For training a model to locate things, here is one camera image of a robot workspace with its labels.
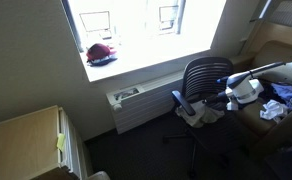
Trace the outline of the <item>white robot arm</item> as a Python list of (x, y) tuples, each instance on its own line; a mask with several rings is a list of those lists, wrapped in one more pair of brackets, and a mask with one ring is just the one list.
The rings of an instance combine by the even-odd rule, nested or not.
[(292, 62), (275, 62), (218, 79), (218, 83), (222, 80), (226, 81), (226, 89), (217, 95), (206, 98), (204, 103), (227, 100), (227, 109), (237, 110), (239, 104), (255, 101), (264, 90), (258, 80), (262, 76), (269, 77), (272, 82), (292, 85)]

